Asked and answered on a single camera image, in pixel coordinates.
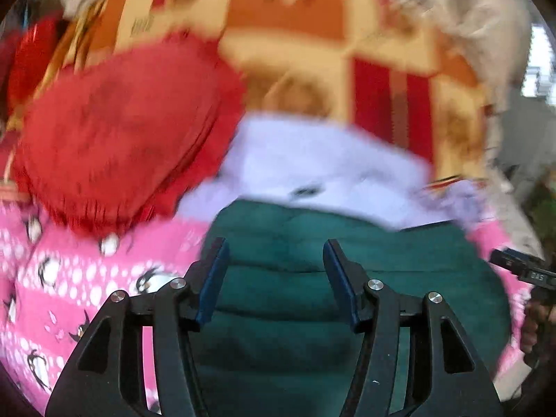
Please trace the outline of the person's right hand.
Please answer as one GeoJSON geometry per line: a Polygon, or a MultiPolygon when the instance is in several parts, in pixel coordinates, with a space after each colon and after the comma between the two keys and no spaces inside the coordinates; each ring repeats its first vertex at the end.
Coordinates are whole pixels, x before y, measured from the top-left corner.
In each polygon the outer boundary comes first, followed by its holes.
{"type": "Polygon", "coordinates": [[[538,329],[546,320],[546,309],[538,300],[531,299],[525,307],[524,321],[521,327],[520,349],[529,354],[537,344],[538,329]]]}

